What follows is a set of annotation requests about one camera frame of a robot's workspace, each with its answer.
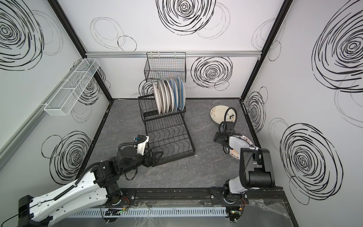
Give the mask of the orange sunburst plate back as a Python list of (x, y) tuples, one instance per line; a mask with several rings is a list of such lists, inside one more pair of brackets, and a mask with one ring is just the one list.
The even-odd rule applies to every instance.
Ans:
[(248, 137), (243, 135), (230, 136), (228, 146), (229, 146), (228, 154), (236, 160), (240, 160), (242, 148), (250, 148), (250, 149), (257, 148), (256, 146), (254, 146), (253, 142)]

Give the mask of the orange sunburst plate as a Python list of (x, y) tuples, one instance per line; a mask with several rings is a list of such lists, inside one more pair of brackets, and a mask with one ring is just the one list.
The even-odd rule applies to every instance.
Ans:
[(158, 111), (158, 114), (161, 114), (162, 113), (161, 99), (160, 99), (160, 93), (159, 93), (156, 82), (153, 83), (153, 90), (154, 90), (155, 101), (157, 104), (157, 111)]
[(257, 148), (256, 146), (254, 146), (253, 142), (248, 137), (243, 135), (230, 136), (228, 146), (229, 146), (228, 154), (236, 160), (240, 160), (242, 148), (250, 148), (250, 149)]

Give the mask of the cream plate with cat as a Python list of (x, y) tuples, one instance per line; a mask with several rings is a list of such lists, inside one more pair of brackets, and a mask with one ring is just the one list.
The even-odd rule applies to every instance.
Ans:
[(210, 116), (215, 123), (221, 124), (225, 119), (226, 111), (227, 111), (226, 121), (235, 122), (236, 120), (235, 111), (223, 105), (213, 107), (210, 111)]

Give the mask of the black wire dish rack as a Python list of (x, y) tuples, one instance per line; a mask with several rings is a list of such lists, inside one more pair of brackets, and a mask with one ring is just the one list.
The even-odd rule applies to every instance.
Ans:
[(195, 155), (195, 146), (184, 118), (186, 109), (159, 114), (153, 94), (139, 96), (138, 102), (146, 135), (149, 136), (148, 147), (164, 153), (158, 165)]

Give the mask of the blue striped plate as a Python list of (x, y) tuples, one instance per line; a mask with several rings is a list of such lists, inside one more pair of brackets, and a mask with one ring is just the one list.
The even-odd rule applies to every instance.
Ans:
[(178, 105), (179, 105), (179, 96), (178, 96), (178, 89), (177, 89), (176, 82), (173, 79), (170, 79), (170, 86), (171, 86), (171, 88), (173, 90), (173, 94), (174, 94), (174, 112), (177, 112)]
[(176, 85), (178, 89), (178, 108), (182, 111), (185, 108), (186, 97), (184, 83), (179, 77), (176, 79)]

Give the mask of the white plate red characters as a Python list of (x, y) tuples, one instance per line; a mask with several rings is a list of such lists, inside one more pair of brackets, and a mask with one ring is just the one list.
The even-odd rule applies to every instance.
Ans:
[(166, 113), (166, 97), (163, 93), (163, 84), (162, 81), (158, 81), (157, 88), (159, 90), (160, 99), (161, 99), (161, 106), (162, 106), (162, 114)]

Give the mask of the orange sunburst plate front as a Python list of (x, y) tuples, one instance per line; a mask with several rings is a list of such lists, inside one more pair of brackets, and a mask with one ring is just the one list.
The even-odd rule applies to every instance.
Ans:
[(155, 101), (157, 104), (157, 111), (158, 111), (158, 114), (161, 114), (162, 113), (161, 99), (160, 99), (160, 93), (159, 93), (156, 82), (153, 83), (153, 90), (154, 90)]

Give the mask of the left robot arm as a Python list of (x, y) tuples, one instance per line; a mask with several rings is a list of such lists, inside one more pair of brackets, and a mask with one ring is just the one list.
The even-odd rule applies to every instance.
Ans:
[(19, 227), (50, 227), (80, 211), (95, 206), (114, 206), (126, 201), (120, 211), (127, 211), (130, 199), (118, 185), (121, 176), (138, 171), (140, 166), (158, 165), (162, 151), (148, 147), (149, 137), (138, 135), (133, 142), (122, 143), (116, 156), (86, 167), (74, 181), (38, 197), (19, 200), (15, 217)]

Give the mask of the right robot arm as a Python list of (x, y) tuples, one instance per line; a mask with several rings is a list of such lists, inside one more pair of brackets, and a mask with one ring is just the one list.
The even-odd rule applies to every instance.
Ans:
[(224, 153), (239, 161), (239, 175), (227, 180), (226, 195), (275, 187), (270, 152), (254, 145), (248, 137), (236, 132), (237, 110), (219, 105), (211, 109), (210, 116), (218, 124), (213, 141), (222, 145)]

